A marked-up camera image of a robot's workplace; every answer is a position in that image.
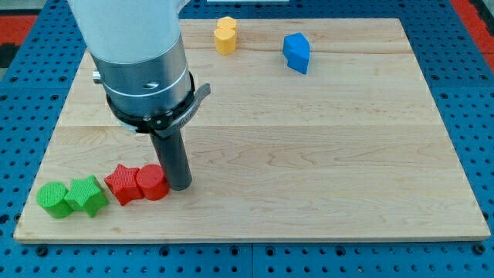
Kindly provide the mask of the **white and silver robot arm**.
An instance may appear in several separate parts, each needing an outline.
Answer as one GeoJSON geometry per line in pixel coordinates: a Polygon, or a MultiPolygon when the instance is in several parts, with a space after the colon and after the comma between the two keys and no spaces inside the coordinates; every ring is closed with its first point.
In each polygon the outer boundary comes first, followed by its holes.
{"type": "Polygon", "coordinates": [[[170,137],[211,87],[195,87],[180,11],[189,0],[69,0],[113,114],[138,133],[170,137]]]}

